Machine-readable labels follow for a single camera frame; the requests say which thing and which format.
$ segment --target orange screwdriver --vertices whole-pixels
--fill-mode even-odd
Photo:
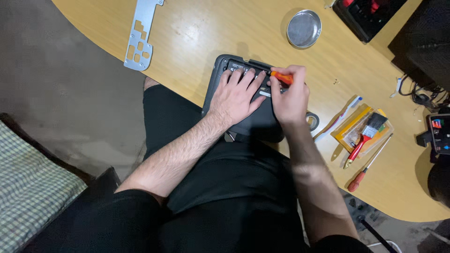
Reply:
[[[280,72],[276,71],[269,71],[267,72],[269,75],[276,77],[278,80],[282,81],[283,83],[287,85],[291,85],[294,81],[294,78],[292,75],[283,75]]]
[[[384,146],[386,146],[387,142],[391,139],[391,137],[393,135],[394,134],[389,135],[389,137],[384,141],[383,145],[377,150],[377,153],[373,156],[373,158],[371,159],[370,163],[364,168],[363,171],[361,171],[355,177],[355,179],[353,179],[352,182],[350,182],[350,184],[347,187],[349,192],[354,192],[358,188],[358,186],[360,186],[360,182],[363,180],[367,170],[369,169],[369,166],[372,165],[372,163],[375,161],[375,158],[377,158],[377,156],[380,154],[381,150],[384,148]]]

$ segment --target screwdriver handle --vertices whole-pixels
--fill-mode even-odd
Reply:
[[[292,82],[294,81],[294,78],[292,75],[283,75],[276,71],[271,71],[270,75],[276,77],[278,80],[284,82],[287,85],[291,85]]]
[[[365,174],[366,174],[367,168],[365,168],[363,171],[361,171],[355,179],[353,179],[352,182],[348,185],[347,189],[349,192],[354,192],[356,189],[358,189],[358,186],[360,186],[360,182],[363,180]]]

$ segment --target checkered fabric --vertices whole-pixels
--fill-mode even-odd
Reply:
[[[85,188],[0,121],[0,252],[15,252]]]

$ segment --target floor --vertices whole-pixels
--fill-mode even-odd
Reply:
[[[145,152],[144,75],[87,39],[51,0],[0,2],[0,26],[0,111],[65,162],[94,176],[114,166],[126,178]],[[403,252],[450,252],[424,230],[448,237],[449,220],[376,214],[369,223]],[[360,237],[377,241],[367,230]]]

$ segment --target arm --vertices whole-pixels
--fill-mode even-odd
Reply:
[[[255,70],[249,70],[238,83],[242,73],[242,69],[233,74],[230,70],[225,71],[207,115],[189,131],[146,159],[116,192],[144,190],[161,204],[217,139],[232,125],[254,112],[264,101],[265,97],[261,96],[250,103],[265,72],[261,72],[251,84]]]
[[[305,120],[309,97],[309,88],[304,83],[306,68],[291,65],[286,69],[272,68],[272,71],[292,74],[294,79],[283,94],[275,77],[270,77],[270,84],[274,112],[289,144],[292,173],[310,242],[328,235],[348,235],[358,239],[338,186],[314,144]]]

